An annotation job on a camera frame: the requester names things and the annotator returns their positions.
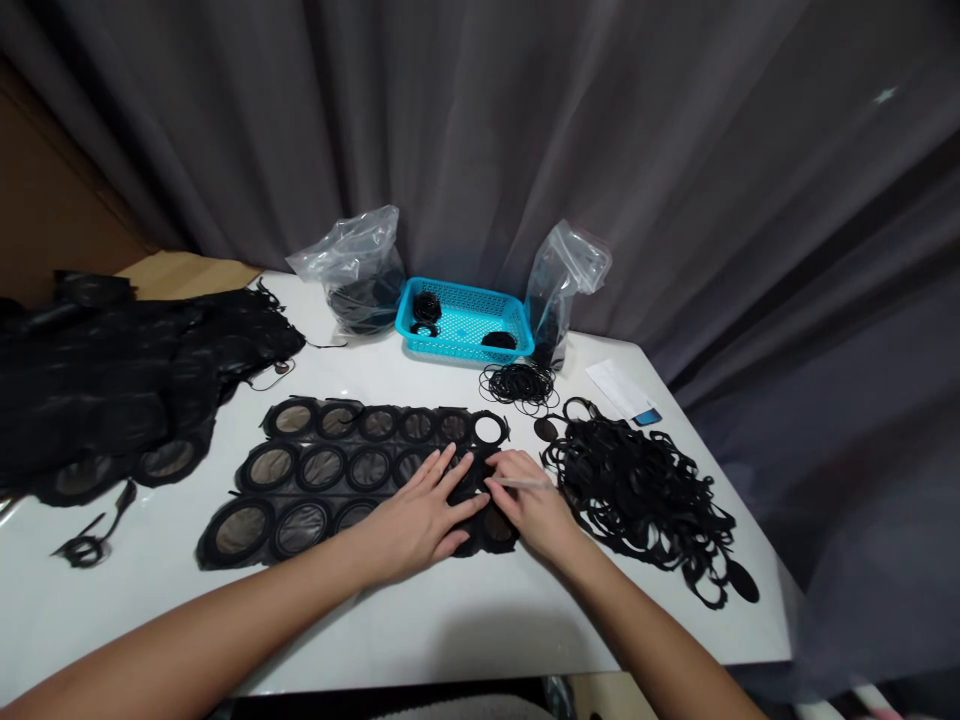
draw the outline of white table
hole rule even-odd
[[[322,344],[333,317],[319,286],[267,273],[264,283],[308,339]],[[616,417],[584,369],[614,358],[657,403],[669,433],[702,473],[716,479],[717,504],[737,520],[733,549],[753,575],[760,602],[735,592],[711,611],[679,572],[612,555],[721,663],[788,660],[788,609],[794,602],[769,541],[747,511],[646,356],[636,345],[572,333],[557,381],[563,399],[583,396]],[[344,397],[370,404],[489,409],[508,418],[505,447],[545,447],[533,421],[477,391],[478,371],[418,360],[395,332],[347,349],[306,347],[297,368],[268,392],[242,385],[217,414],[209,456],[186,480],[149,490],[114,534],[112,555],[90,570],[50,553],[100,511],[113,516],[115,488],[86,507],[21,502],[0,526],[0,704],[73,660],[151,618],[260,568],[201,572],[194,550],[216,510],[230,499],[234,472],[264,438],[267,410],[289,395]],[[264,375],[266,385],[275,375]],[[507,555],[451,559],[400,585],[362,593],[318,623],[238,692],[301,692],[453,680],[617,670],[619,666],[574,600],[522,546]]]

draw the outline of clear plastic bag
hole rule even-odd
[[[320,242],[287,258],[304,282],[323,284],[339,335],[376,335],[393,327],[407,276],[394,243],[393,205],[337,220]]]
[[[533,362],[553,370],[563,367],[573,298],[595,293],[612,263],[600,240],[574,230],[566,220],[550,231],[533,261],[524,304],[533,333]]]

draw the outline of pile of black fabric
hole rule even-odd
[[[182,480],[237,384],[303,348],[282,309],[262,283],[137,301],[124,278],[58,272],[53,305],[0,327],[0,490],[81,505]]]

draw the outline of pile of black rubber bands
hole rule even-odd
[[[589,419],[571,417],[571,404],[582,405]],[[571,398],[562,415],[547,418],[567,425],[541,460],[556,471],[584,530],[614,552],[661,570],[679,567],[712,610],[726,604],[728,584],[745,600],[759,599],[750,574],[730,558],[736,521],[713,503],[713,478],[698,478],[696,463],[669,435],[646,437],[583,398]]]

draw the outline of white paper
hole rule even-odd
[[[587,368],[587,375],[623,416],[630,420],[656,405],[613,360],[604,360]]]

